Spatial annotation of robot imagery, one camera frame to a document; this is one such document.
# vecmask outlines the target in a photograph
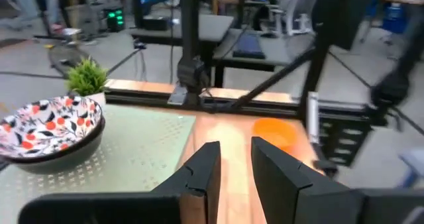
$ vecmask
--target decorative bowl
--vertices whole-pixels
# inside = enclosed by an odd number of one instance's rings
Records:
[[[102,120],[99,104],[86,97],[69,95],[28,104],[0,121],[0,158],[35,163],[61,157],[94,139]]]
[[[105,119],[102,117],[100,125],[80,141],[79,145],[73,145],[59,152],[54,158],[45,158],[39,162],[14,162],[18,168],[33,174],[55,174],[65,170],[71,170],[78,164],[90,158],[99,148],[101,136],[105,128]]]

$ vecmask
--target potted plant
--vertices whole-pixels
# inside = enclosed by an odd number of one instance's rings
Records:
[[[81,62],[68,72],[69,91],[93,99],[102,108],[106,104],[104,92],[106,81],[106,70],[101,69],[91,58],[82,58]]]

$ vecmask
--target black panel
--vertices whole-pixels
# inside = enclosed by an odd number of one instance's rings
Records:
[[[301,162],[259,137],[252,137],[252,168],[268,224],[293,223],[297,195],[312,183]]]
[[[220,188],[221,149],[219,142],[208,142],[152,192],[189,192],[196,196],[206,196],[208,224],[214,224],[217,222]]]
[[[361,224],[424,223],[424,190],[361,191],[367,196]]]
[[[357,224],[363,195],[302,164],[299,171],[313,182],[300,191],[295,224]]]
[[[52,194],[28,203],[19,224],[178,224],[178,200],[178,194]]]

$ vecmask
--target plant pot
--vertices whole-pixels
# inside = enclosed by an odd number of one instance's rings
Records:
[[[96,93],[96,94],[93,94],[93,95],[86,95],[85,97],[88,97],[88,98],[94,100],[95,102],[97,102],[100,105],[100,107],[103,111],[105,110],[106,97],[105,97],[104,92]]]

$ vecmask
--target white bowl with red pattern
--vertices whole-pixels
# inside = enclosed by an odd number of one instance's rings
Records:
[[[43,99],[0,121],[0,158],[34,164],[63,157],[101,135],[104,124],[100,105],[90,98]]]

